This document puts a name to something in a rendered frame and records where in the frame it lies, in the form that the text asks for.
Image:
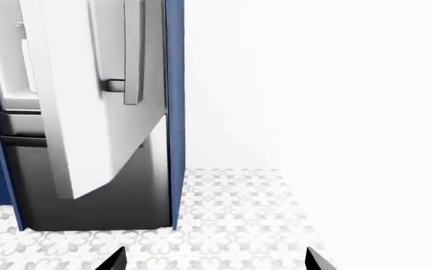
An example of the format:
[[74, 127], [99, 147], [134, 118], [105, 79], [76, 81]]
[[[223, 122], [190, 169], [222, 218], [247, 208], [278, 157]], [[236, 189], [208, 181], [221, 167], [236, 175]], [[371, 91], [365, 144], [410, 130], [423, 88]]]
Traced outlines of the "open silver fridge door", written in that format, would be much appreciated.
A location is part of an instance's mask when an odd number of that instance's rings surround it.
[[142, 102], [125, 105], [122, 0], [19, 0], [56, 193], [111, 182], [166, 112], [164, 2], [145, 0]]

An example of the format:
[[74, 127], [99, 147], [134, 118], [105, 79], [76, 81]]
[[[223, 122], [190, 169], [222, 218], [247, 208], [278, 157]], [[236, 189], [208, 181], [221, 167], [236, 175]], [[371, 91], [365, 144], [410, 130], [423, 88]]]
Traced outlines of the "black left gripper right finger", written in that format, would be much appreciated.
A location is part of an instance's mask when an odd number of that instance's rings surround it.
[[337, 270], [328, 260], [323, 258], [312, 247], [307, 247], [304, 264], [306, 270]]

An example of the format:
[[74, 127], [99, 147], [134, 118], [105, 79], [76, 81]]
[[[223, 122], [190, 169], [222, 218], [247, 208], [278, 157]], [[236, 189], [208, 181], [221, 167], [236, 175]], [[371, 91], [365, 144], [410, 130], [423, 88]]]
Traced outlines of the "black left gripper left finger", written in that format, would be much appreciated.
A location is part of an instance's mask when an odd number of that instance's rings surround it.
[[95, 270], [126, 270], [127, 254], [126, 248], [120, 247], [109, 258], [104, 260]]

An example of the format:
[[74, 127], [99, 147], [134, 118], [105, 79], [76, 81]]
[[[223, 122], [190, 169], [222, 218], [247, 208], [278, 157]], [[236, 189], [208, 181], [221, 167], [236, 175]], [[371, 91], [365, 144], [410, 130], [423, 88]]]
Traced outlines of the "silver fridge body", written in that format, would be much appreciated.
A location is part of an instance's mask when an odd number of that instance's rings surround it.
[[166, 112], [108, 184], [77, 199], [56, 193], [20, 0], [0, 0], [0, 138], [27, 229], [145, 230], [172, 224]]

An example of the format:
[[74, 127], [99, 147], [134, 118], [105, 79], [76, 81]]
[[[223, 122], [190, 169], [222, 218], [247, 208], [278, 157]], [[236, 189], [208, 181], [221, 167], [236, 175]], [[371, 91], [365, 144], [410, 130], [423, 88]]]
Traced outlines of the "blue fridge surround panel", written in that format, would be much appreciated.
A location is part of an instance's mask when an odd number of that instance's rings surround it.
[[178, 229], [185, 179], [185, 0], [165, 0], [167, 127], [172, 228]]

